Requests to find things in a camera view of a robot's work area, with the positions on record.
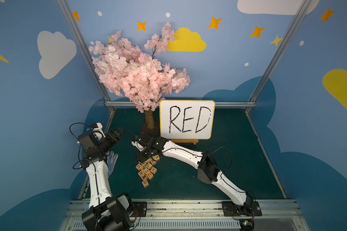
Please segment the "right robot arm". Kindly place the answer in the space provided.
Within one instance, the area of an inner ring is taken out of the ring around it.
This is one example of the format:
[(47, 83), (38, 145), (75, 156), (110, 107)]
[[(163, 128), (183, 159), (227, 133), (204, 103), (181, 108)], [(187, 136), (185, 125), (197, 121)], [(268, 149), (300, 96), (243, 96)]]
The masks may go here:
[(197, 170), (201, 182), (214, 185), (231, 199), (237, 214), (251, 216), (257, 208), (254, 197), (232, 183), (209, 152), (190, 150), (164, 137), (154, 138), (146, 133), (133, 138), (132, 145), (138, 149), (137, 159), (140, 162), (151, 157), (171, 157), (190, 165)]

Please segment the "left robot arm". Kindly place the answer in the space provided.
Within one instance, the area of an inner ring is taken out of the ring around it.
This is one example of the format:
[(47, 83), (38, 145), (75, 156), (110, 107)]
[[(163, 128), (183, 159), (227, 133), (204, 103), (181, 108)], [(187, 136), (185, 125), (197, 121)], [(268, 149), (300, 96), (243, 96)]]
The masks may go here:
[(121, 139), (115, 131), (103, 133), (101, 123), (94, 123), (88, 131), (77, 137), (84, 157), (81, 168), (89, 177), (91, 198), (89, 209), (82, 214), (82, 222), (88, 231), (128, 231), (133, 223), (130, 215), (134, 204), (127, 193), (113, 196), (108, 181), (107, 152)]

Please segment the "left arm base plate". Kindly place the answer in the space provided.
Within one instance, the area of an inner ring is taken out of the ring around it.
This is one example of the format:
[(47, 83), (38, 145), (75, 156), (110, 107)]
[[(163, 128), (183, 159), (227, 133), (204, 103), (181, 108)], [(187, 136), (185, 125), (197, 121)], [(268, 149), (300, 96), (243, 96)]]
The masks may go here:
[(147, 213), (147, 202), (137, 201), (133, 202), (133, 208), (130, 213), (130, 217), (146, 217)]

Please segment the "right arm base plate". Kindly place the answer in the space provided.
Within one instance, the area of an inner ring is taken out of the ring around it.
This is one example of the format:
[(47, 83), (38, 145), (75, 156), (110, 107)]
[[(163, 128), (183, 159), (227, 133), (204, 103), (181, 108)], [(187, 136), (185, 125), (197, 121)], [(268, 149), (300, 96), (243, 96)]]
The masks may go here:
[(222, 201), (222, 209), (225, 217), (261, 217), (262, 212), (257, 201), (252, 201), (250, 207), (248, 204), (244, 206), (235, 205), (233, 202)]

